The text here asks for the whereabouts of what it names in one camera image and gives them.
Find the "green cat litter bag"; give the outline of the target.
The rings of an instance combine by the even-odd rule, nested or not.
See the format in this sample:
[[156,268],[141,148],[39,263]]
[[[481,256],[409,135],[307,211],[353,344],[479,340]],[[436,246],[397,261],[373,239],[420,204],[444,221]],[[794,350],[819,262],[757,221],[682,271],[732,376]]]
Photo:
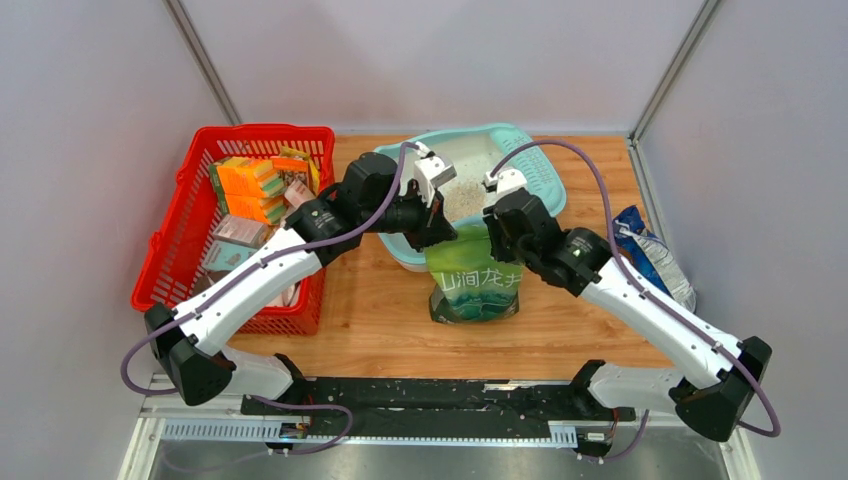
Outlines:
[[492,258],[485,226],[465,225],[457,234],[455,240],[424,251],[435,281],[428,303],[431,320],[441,324],[486,323],[517,314],[523,268]]

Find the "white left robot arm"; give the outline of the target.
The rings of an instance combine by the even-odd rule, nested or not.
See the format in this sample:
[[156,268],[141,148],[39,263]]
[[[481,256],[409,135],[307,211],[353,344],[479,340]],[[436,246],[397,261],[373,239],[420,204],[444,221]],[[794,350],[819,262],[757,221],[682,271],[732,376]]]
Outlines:
[[416,250],[456,239],[439,191],[455,178],[455,167],[422,145],[413,149],[418,158],[407,183],[400,161],[367,152],[223,279],[173,308],[155,303],[145,312],[146,342],[186,405],[229,393],[264,397],[279,413],[296,413],[306,390],[293,363],[282,354],[233,350],[230,338],[287,289],[357,248],[367,232],[401,233]]

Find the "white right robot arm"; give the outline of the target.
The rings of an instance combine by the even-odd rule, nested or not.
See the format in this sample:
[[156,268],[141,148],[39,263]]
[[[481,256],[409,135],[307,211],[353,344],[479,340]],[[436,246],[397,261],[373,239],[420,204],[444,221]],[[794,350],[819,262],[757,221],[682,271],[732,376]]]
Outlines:
[[587,228],[561,229],[524,188],[497,193],[483,210],[492,256],[516,261],[543,282],[613,314],[661,351],[669,369],[625,368],[591,360],[570,391],[579,416],[630,407],[674,413],[691,430],[727,441],[771,359],[757,336],[740,340],[677,304],[644,279],[607,240]]

